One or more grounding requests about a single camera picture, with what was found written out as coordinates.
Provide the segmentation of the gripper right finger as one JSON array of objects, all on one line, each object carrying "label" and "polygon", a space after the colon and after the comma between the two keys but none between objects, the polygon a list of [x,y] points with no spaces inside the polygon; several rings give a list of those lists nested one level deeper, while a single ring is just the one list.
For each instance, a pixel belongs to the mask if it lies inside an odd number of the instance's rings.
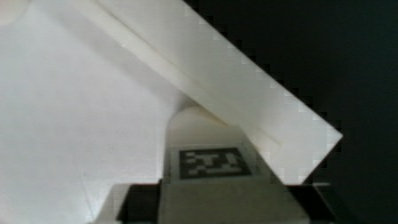
[{"label": "gripper right finger", "polygon": [[308,215],[308,224],[353,224],[353,215],[328,183],[287,186]]}]

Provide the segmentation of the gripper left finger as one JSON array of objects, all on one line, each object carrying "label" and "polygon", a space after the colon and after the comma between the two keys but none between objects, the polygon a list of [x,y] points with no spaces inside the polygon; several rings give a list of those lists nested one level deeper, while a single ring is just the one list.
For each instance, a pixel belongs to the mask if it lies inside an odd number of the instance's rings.
[{"label": "gripper left finger", "polygon": [[157,224],[157,204],[157,183],[115,184],[93,224]]}]

